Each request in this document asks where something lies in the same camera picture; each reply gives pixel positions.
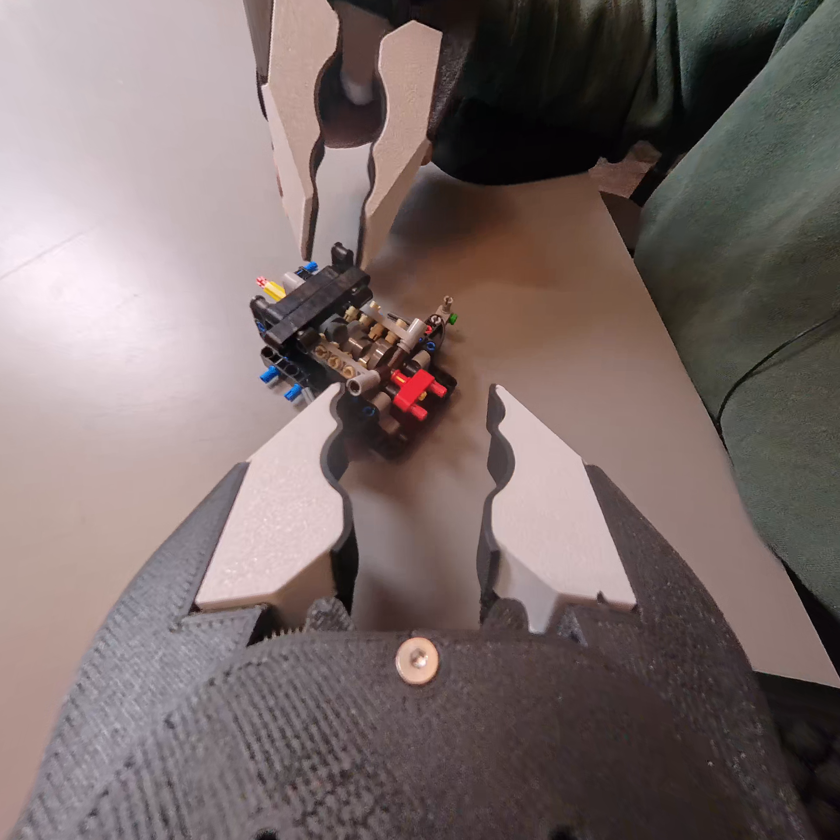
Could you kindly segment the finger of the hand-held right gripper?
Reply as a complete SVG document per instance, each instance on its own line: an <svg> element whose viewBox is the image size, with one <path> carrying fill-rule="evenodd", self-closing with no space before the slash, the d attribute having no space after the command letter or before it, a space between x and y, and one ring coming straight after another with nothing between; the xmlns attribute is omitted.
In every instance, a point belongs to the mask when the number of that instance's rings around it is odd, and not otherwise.
<svg viewBox="0 0 840 840"><path fill-rule="evenodd" d="M371 190L360 217L357 260L382 249L426 152L442 33L416 20L381 41L378 74L385 118L370 156Z"/></svg>
<svg viewBox="0 0 840 840"><path fill-rule="evenodd" d="M275 1L267 81L261 88L282 202L300 256L312 256L323 153L318 93L339 46L340 21L327 1Z"/></svg>

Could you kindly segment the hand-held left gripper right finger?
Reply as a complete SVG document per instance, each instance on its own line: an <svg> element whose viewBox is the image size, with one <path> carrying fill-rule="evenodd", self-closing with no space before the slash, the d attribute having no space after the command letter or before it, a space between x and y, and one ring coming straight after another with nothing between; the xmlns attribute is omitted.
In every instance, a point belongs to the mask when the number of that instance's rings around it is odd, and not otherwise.
<svg viewBox="0 0 840 840"><path fill-rule="evenodd" d="M498 384L489 389L486 428L495 486L476 556L479 621L503 599L522 604L534 634L569 605L632 611L637 598L583 458Z"/></svg>

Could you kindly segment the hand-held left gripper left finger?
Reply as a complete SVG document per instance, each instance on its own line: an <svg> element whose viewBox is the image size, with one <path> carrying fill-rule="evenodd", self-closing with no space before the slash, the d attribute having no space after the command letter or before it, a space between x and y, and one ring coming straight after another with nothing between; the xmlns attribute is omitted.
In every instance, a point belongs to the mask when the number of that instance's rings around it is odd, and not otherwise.
<svg viewBox="0 0 840 840"><path fill-rule="evenodd" d="M350 612L359 570L349 465L338 403L329 386L248 460L195 604L201 612L272 606L304 617L336 596Z"/></svg>

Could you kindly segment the lego car chassis assembly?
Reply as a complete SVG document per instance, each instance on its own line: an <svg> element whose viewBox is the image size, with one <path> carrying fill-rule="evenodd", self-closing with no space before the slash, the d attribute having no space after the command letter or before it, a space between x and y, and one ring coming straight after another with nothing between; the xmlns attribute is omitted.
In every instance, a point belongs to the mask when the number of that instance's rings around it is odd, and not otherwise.
<svg viewBox="0 0 840 840"><path fill-rule="evenodd" d="M405 454L457 387L436 360L456 324L445 296L426 318L407 321L373 298L371 278L341 243L332 262L309 261L279 281L260 276L249 309L262 341L267 386L284 381L289 403L312 403L331 385L344 427L386 459Z"/></svg>

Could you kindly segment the person's green sweatshirt torso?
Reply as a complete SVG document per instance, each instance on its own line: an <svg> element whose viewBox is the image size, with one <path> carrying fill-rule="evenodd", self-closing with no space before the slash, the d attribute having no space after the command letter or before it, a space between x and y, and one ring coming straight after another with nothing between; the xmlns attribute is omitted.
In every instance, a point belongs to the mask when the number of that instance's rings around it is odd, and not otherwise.
<svg viewBox="0 0 840 840"><path fill-rule="evenodd" d="M706 132L636 264L762 539L838 618L838 2L715 2L680 44Z"/></svg>

